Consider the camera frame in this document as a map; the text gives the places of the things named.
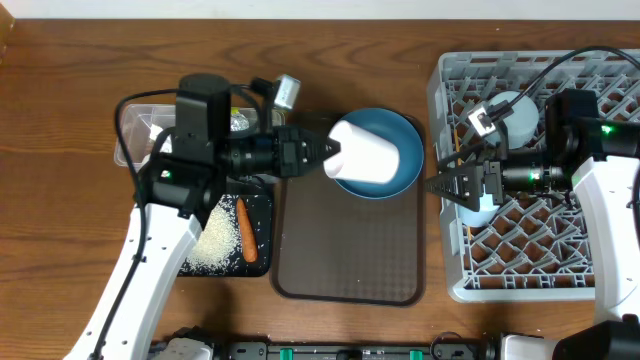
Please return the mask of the foil snack wrapper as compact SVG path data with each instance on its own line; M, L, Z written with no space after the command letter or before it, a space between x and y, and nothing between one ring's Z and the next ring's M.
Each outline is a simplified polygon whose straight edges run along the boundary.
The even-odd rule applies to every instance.
M239 108L231 108L230 128L232 132L247 130L250 127L249 119L240 111Z

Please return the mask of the light blue bowl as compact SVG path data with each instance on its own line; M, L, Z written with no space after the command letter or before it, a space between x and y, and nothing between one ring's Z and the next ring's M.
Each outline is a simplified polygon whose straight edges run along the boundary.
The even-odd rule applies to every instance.
M499 93L489 100L489 105L499 105L506 101L511 102L519 95L516 91L505 91ZM539 112L535 103L527 96L522 97L511 109L513 113L504 119L508 130L509 149L524 147L534 136L536 131ZM485 140L496 145L500 141L498 132L488 135Z

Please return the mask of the light blue cup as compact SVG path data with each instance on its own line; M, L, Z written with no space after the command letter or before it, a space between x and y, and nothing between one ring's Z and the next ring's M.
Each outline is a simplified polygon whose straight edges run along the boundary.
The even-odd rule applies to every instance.
M478 211L458 206L458 217L464 225L475 228L487 226L499 209L499 205L493 202L492 194L484 194L479 200L479 205Z

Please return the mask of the pink cup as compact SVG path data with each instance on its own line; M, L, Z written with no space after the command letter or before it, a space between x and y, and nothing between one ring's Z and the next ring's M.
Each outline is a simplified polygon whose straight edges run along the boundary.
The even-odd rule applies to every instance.
M391 142L345 120L333 126L329 138L340 145L340 151L324 161L329 178L386 184L395 177L400 154Z

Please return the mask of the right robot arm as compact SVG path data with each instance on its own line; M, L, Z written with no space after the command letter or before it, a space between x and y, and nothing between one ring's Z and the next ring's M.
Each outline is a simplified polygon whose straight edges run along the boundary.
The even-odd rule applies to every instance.
M497 95L467 114L476 132L498 140L476 144L438 163L427 191L471 211L489 195L541 195L568 190L586 222L595 276L594 325L559 341L507 334L489 342L481 359L636 359L639 356L639 126L605 121L589 90L568 89L546 100L545 147L515 152L509 133L532 115L525 94Z

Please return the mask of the orange carrot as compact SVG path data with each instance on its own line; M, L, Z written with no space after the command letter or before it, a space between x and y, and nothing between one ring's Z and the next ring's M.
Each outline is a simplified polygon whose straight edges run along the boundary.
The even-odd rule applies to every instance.
M243 258L247 263L254 263L258 258L258 247L248 210L242 198L236 202L236 216L241 235Z

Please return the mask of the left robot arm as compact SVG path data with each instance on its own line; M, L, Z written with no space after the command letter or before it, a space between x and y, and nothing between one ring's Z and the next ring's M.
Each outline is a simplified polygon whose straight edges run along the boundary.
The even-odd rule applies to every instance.
M335 140L273 124L273 109L292 109L299 90L288 75L243 85L204 73L171 89L175 124L158 135L149 160L136 168L122 150L136 204L115 268L69 358L146 358L177 274L228 178L300 177L339 152Z

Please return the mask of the white napkin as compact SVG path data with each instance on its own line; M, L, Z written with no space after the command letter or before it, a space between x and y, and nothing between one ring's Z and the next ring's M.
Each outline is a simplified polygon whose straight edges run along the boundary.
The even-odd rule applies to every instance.
M147 145L149 154L155 155L161 152L171 153L173 134L173 127L161 128L158 125L152 125Z

